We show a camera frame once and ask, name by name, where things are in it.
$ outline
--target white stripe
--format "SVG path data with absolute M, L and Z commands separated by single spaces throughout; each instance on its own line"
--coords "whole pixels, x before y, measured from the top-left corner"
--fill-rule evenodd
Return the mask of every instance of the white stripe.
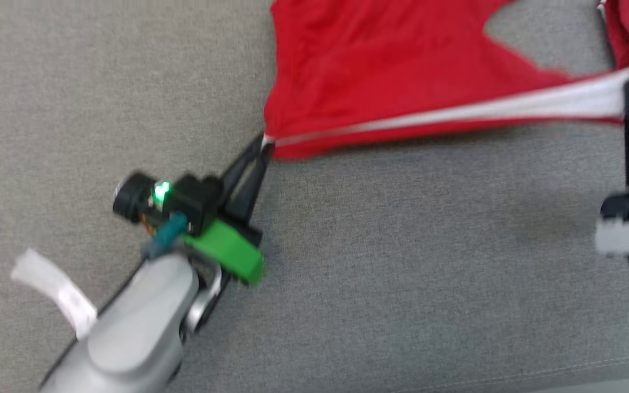
M 483 120 L 513 120 L 530 118 L 604 119 L 625 114 L 624 84 L 629 80 L 629 68 L 569 85 L 550 87 L 529 93 L 515 94 L 481 104 L 460 105 L 450 109 L 430 110 L 417 114 L 390 117 L 354 124 L 348 127 L 312 132 L 275 139 L 277 146 L 301 144 L 307 141 L 374 132 L 385 129 L 415 127 L 443 122 Z

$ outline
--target paper tag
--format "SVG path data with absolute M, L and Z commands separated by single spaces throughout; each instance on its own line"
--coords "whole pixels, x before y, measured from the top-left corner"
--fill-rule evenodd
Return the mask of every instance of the paper tag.
M 16 258 L 11 279 L 39 291 L 57 304 L 67 321 L 84 338 L 97 320 L 97 308 L 56 264 L 34 249 Z

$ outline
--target green plastic part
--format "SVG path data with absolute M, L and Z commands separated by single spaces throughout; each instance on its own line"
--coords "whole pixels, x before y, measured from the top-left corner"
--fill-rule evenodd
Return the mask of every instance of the green plastic part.
M 249 285 L 258 284 L 264 275 L 264 256 L 259 249 L 219 219 L 203 229 L 199 237 L 184 234 L 183 240 Z

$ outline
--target green led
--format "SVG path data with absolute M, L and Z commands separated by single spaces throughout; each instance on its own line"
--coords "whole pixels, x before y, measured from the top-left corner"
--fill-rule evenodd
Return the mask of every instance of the green led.
M 162 182 L 159 186 L 155 187 L 155 199 L 158 202 L 164 202 L 164 197 L 167 196 L 167 192 L 169 191 L 169 183 Z

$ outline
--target gray fabric surface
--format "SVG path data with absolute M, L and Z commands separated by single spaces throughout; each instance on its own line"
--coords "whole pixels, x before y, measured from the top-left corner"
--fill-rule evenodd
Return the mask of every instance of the gray fabric surface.
M 524 0 L 490 31 L 540 64 L 609 68 L 592 0 Z M 102 304 L 145 235 L 110 214 L 135 168 L 219 171 L 262 128 L 269 0 L 0 2 L 0 392 L 72 337 L 9 282 L 38 249 Z M 275 162 L 265 280 L 231 286 L 171 392 L 529 391 L 629 378 L 629 271 L 596 255 L 618 127 L 540 124 Z

